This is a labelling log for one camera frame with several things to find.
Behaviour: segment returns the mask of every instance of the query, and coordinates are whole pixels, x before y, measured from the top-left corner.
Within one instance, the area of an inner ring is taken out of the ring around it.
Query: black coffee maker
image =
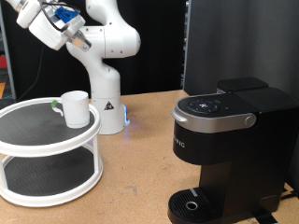
[[[182,98],[172,111],[175,154],[202,165],[199,187],[169,200],[174,224],[229,224],[278,210],[299,101],[256,78],[223,81],[223,94]]]

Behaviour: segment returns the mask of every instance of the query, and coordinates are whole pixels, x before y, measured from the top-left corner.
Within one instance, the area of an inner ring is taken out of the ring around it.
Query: wooden table
[[[26,208],[0,199],[0,223],[170,224],[168,200],[198,186],[200,166],[181,161],[172,151],[170,111],[184,91],[122,96],[131,124],[121,133],[101,135],[104,173],[80,198],[49,208]],[[281,202],[279,223],[299,223],[299,200]],[[254,218],[240,224],[258,223]]]

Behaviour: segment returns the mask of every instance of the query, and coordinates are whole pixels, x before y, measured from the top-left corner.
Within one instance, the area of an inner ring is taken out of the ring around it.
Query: coffee maker drip tray
[[[219,223],[221,216],[199,188],[185,189],[174,194],[168,205],[173,223]]]

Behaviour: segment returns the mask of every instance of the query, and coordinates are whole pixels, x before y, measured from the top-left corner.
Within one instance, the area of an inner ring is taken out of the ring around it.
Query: white mug
[[[56,108],[55,101],[52,109],[64,115],[66,126],[73,129],[83,128],[90,123],[88,93],[86,91],[69,91],[61,96],[64,113]]]

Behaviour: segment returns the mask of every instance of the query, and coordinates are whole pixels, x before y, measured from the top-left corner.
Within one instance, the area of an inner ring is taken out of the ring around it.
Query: two-tier stand
[[[29,207],[66,203],[102,176],[99,113],[90,105],[90,124],[70,129],[51,109],[54,99],[61,102],[40,98],[0,110],[0,153],[7,155],[0,162],[0,195],[9,202]]]

